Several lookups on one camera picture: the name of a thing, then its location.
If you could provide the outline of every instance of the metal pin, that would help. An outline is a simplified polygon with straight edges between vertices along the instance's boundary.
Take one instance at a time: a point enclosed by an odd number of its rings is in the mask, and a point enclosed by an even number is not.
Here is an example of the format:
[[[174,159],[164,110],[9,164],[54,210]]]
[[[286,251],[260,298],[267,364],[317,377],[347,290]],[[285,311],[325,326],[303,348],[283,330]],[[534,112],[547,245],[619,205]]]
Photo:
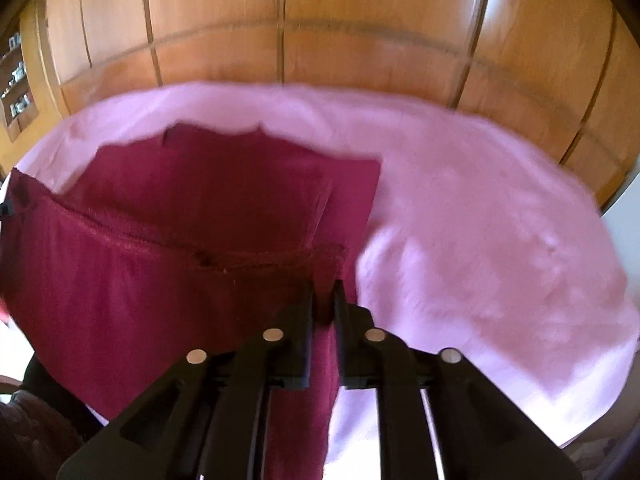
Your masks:
[[[269,343],[280,341],[284,337],[284,332],[279,328],[268,328],[262,332],[262,338]]]
[[[207,353],[204,350],[191,350],[187,354],[187,362],[191,365],[199,365],[207,359]]]
[[[455,348],[445,348],[442,352],[440,352],[440,357],[444,362],[451,365],[462,361],[462,354]]]
[[[386,332],[381,328],[369,328],[369,330],[364,333],[364,337],[372,343],[380,343],[385,340]]]

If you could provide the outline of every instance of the maroon cloth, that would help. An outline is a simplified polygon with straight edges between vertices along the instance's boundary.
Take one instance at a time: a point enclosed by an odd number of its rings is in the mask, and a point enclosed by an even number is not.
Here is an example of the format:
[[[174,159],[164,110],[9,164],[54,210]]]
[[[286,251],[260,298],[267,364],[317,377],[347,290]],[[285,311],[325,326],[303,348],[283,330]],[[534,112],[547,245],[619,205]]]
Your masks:
[[[0,296],[51,375],[112,418],[189,350],[268,328],[312,278],[311,387],[273,395],[266,477],[320,479],[338,389],[326,298],[342,278],[355,300],[379,172],[187,124],[101,148],[64,195],[14,170]]]

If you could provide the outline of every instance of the brown chair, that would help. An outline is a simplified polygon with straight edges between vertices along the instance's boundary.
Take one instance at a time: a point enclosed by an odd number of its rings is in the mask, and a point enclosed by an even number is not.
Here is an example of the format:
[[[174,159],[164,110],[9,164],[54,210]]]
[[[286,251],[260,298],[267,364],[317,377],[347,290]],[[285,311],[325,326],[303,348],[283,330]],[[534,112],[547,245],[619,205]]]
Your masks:
[[[21,382],[11,377],[0,375],[0,395],[15,393],[20,389]]]

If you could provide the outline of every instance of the pink fluffy blanket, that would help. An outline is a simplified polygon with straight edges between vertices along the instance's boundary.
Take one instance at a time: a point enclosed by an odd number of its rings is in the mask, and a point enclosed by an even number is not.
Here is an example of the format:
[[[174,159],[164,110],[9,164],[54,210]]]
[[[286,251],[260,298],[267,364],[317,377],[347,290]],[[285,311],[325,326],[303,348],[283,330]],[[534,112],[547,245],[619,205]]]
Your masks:
[[[625,382],[640,316],[588,190],[490,121],[417,99],[192,83],[112,98],[60,123],[18,164],[67,190],[99,146],[177,121],[272,135],[382,174],[356,264],[360,304],[414,348],[460,348],[557,444]],[[375,398],[340,392],[327,478],[377,468]]]

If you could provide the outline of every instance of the shelf item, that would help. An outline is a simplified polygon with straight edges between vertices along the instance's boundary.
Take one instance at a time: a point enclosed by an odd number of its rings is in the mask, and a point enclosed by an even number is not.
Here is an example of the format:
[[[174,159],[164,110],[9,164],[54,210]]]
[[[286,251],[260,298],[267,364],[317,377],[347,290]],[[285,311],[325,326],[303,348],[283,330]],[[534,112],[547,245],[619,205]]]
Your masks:
[[[27,79],[27,76],[24,76],[22,79],[20,79],[20,81],[18,81],[13,86],[11,86],[11,88],[9,88],[9,91],[2,98],[2,101],[9,101],[13,103],[18,97],[20,97],[23,94],[26,94],[28,91],[29,91],[29,80]]]
[[[18,48],[22,44],[22,38],[20,36],[20,32],[16,32],[12,37],[9,38],[9,51],[14,48]]]
[[[32,99],[29,97],[29,94],[30,92],[27,86],[24,93],[17,94],[20,97],[18,97],[15,100],[9,101],[10,102],[9,108],[11,111],[12,118],[17,117],[31,104]]]

